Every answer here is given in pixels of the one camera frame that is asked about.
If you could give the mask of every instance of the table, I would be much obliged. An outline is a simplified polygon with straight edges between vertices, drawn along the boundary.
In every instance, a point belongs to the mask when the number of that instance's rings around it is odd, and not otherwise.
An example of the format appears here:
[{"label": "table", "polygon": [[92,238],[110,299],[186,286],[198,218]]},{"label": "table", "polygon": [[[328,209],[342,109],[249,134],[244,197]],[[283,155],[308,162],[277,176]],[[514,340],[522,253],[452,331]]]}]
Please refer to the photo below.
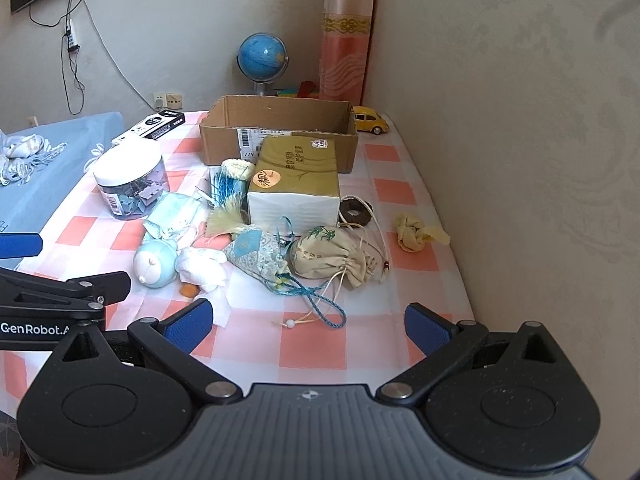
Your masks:
[{"label": "table", "polygon": [[[198,156],[198,122],[204,116],[187,113],[186,124],[158,140],[172,191],[190,195],[196,186],[207,185],[207,167]],[[388,134],[360,133],[353,171],[340,175],[341,194],[357,195],[373,206],[386,231],[391,260],[385,283],[367,283],[340,294],[338,302],[348,315],[345,328],[336,330],[319,321],[293,329],[277,326],[274,322],[307,312],[305,300],[273,294],[232,264],[225,264],[231,318],[226,328],[214,327],[192,355],[236,382],[245,393],[255,382],[366,383],[374,392],[424,357],[404,334],[402,315],[409,303],[418,301],[453,322],[472,319],[450,247],[432,244],[411,254],[397,244],[392,224],[396,213],[411,212],[427,223],[439,220],[401,137],[389,123]],[[123,222],[110,216],[89,172],[42,230],[42,253],[25,258],[18,270],[59,280],[130,271],[143,233],[142,220]],[[228,240],[201,238],[198,243],[222,248]],[[124,329],[145,316],[164,319],[188,303],[178,293],[178,282],[148,289],[134,280],[129,297],[107,307],[107,329]],[[0,410],[15,416],[20,399],[48,355],[0,352]]]}]

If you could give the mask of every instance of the white wall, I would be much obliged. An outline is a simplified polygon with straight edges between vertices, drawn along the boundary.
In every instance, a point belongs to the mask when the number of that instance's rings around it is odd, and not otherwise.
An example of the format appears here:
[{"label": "white wall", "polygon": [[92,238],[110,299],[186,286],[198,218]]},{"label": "white wall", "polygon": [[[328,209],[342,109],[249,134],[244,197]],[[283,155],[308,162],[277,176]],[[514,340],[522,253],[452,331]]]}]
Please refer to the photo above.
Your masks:
[{"label": "white wall", "polygon": [[[235,54],[249,34],[268,31],[287,45],[290,65],[280,86],[318,81],[324,0],[87,0],[105,44],[143,96],[154,91],[183,95],[185,110],[209,109],[221,95],[246,92],[252,84],[236,67]],[[41,0],[33,15],[54,23],[66,0]],[[86,85],[83,115],[116,110],[127,124],[150,113],[102,48],[84,6],[73,20],[81,43],[79,78]],[[27,127],[70,118],[60,74],[63,25],[30,22],[28,11],[10,15],[0,0],[0,128]],[[72,109],[79,105],[73,92]]]},{"label": "white wall", "polygon": [[[631,9],[599,24],[619,3]],[[476,316],[539,319],[640,468],[640,1],[377,0],[365,104],[394,120]]]}]

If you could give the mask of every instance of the orange round sticker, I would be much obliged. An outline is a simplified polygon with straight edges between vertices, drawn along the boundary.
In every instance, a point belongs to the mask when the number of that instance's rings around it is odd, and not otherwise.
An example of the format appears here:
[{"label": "orange round sticker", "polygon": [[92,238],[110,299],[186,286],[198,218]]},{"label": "orange round sticker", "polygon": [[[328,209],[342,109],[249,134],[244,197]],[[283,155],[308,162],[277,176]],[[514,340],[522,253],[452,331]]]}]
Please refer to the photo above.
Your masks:
[{"label": "orange round sticker", "polygon": [[263,189],[273,187],[280,181],[280,174],[273,170],[260,170],[254,175],[254,184]]}]

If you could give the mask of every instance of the white jar lid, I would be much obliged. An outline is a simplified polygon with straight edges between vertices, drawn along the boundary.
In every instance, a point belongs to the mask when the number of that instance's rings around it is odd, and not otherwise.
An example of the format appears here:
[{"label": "white jar lid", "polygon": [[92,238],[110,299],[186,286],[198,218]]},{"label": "white jar lid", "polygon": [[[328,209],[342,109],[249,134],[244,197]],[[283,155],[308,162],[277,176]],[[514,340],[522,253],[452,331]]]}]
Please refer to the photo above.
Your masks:
[{"label": "white jar lid", "polygon": [[100,186],[122,186],[145,176],[161,160],[162,151],[155,140],[129,139],[95,161],[95,181]]}]

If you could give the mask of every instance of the plastic jar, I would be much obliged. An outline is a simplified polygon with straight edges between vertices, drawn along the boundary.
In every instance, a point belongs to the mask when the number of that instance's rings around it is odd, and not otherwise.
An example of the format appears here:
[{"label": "plastic jar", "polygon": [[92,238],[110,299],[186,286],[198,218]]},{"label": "plastic jar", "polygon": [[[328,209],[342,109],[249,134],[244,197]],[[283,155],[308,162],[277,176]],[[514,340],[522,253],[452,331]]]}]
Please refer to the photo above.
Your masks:
[{"label": "plastic jar", "polygon": [[133,220],[151,213],[169,191],[162,151],[151,139],[129,139],[94,164],[94,177],[114,218]]}]

